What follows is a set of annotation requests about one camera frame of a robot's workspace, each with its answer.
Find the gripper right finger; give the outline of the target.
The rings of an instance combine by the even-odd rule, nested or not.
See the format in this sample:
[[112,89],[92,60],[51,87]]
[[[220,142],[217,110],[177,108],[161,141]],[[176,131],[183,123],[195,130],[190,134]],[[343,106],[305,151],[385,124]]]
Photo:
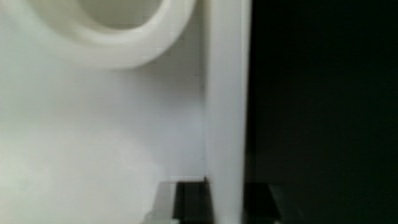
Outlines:
[[243,189],[245,224],[275,224],[280,212],[266,183],[248,182]]

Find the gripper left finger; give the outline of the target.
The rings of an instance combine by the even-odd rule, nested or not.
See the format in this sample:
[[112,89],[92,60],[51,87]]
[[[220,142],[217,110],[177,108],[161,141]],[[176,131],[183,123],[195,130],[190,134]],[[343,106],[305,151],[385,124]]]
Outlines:
[[158,184],[153,208],[140,224],[213,224],[206,179]]

